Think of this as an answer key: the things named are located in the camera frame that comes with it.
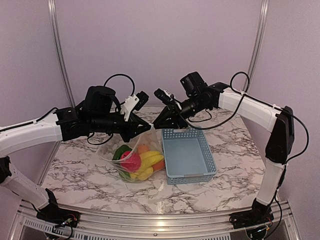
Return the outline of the red toy apple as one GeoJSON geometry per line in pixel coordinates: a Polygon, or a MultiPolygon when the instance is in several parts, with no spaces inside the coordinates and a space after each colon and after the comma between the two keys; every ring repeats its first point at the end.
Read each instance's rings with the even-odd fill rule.
{"type": "Polygon", "coordinates": [[[136,172],[141,167],[141,157],[137,153],[133,153],[129,158],[122,161],[120,165],[129,173],[136,172]]]}

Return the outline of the orange toy orange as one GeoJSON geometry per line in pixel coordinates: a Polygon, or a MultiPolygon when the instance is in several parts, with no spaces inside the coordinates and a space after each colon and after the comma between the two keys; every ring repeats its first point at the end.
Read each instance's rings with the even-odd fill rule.
{"type": "Polygon", "coordinates": [[[165,168],[165,161],[161,160],[161,161],[157,162],[156,164],[152,165],[152,168],[153,168],[154,172],[162,170],[163,168],[165,168]]]}

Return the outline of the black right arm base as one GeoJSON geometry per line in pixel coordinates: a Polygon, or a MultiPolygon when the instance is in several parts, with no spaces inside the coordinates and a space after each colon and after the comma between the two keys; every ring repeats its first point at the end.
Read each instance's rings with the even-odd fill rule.
{"type": "Polygon", "coordinates": [[[264,205],[258,202],[256,198],[253,200],[250,210],[234,212],[229,216],[229,222],[233,225],[234,229],[270,223],[273,220],[274,215],[271,210],[271,203],[264,205]]]}

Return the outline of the green orange toy mango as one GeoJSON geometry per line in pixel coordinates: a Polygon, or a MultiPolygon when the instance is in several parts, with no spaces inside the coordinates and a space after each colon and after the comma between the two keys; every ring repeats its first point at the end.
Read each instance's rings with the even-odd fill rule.
{"type": "Polygon", "coordinates": [[[143,154],[143,153],[146,153],[148,151],[149,151],[149,146],[146,145],[146,144],[139,144],[137,146],[137,152],[138,152],[139,155],[143,154]]]}

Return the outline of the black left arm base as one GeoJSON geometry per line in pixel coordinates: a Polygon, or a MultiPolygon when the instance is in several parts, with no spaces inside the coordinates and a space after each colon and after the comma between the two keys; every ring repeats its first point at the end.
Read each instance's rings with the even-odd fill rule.
{"type": "Polygon", "coordinates": [[[45,189],[48,195],[48,205],[43,208],[35,208],[38,219],[55,223],[60,227],[63,223],[71,219],[70,225],[76,228],[79,222],[80,213],[78,211],[60,208],[54,193],[48,188],[45,189]]]}

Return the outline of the green toy bell pepper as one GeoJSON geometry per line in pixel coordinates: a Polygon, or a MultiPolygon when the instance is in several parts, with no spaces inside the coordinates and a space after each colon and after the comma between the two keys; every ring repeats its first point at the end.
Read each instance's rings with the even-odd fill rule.
{"type": "Polygon", "coordinates": [[[121,145],[114,153],[113,157],[112,157],[112,160],[113,161],[117,161],[117,160],[120,160],[121,159],[121,156],[125,153],[129,151],[129,153],[132,151],[132,148],[129,147],[128,145],[126,144],[123,144],[121,145]]]}

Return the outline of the yellow toy banana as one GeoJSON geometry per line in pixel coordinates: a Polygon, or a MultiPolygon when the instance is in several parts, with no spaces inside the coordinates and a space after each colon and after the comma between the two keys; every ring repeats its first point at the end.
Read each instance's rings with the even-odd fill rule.
{"type": "Polygon", "coordinates": [[[147,180],[153,175],[153,173],[155,173],[152,165],[165,160],[164,155],[159,151],[147,151],[139,156],[141,158],[141,166],[137,171],[130,173],[132,182],[141,182],[147,180]]]}

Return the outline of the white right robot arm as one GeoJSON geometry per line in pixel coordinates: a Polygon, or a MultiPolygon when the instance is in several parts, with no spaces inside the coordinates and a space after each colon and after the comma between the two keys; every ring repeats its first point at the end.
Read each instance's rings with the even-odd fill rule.
{"type": "Polygon", "coordinates": [[[223,109],[240,115],[260,125],[270,133],[265,147],[265,174],[255,198],[259,204],[248,212],[247,219],[258,224],[267,216],[265,206],[269,205],[280,186],[285,165],[295,140],[293,110],[285,106],[265,103],[236,90],[231,84],[217,82],[208,85],[195,71],[180,80],[187,100],[177,102],[166,90],[157,89],[155,96],[165,104],[164,109],[153,122],[156,129],[183,129],[191,126],[189,117],[203,110],[223,109]]]}

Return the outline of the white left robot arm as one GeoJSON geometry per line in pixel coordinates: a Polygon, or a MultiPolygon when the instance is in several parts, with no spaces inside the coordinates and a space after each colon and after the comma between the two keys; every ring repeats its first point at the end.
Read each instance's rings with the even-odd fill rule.
{"type": "Polygon", "coordinates": [[[85,99],[76,107],[54,107],[44,116],[0,130],[0,185],[29,201],[53,223],[63,219],[52,191],[36,185],[10,161],[10,154],[45,143],[66,142],[95,133],[119,134],[124,142],[151,129],[135,115],[148,101],[141,91],[120,103],[116,92],[106,86],[89,87],[85,99]]]}

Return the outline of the clear zip top bag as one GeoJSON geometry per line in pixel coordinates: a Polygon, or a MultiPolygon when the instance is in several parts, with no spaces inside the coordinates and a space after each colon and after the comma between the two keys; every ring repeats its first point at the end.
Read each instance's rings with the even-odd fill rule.
{"type": "Polygon", "coordinates": [[[128,183],[143,182],[165,168],[164,152],[153,126],[129,142],[124,142],[117,134],[99,146],[96,154],[128,183]]]}

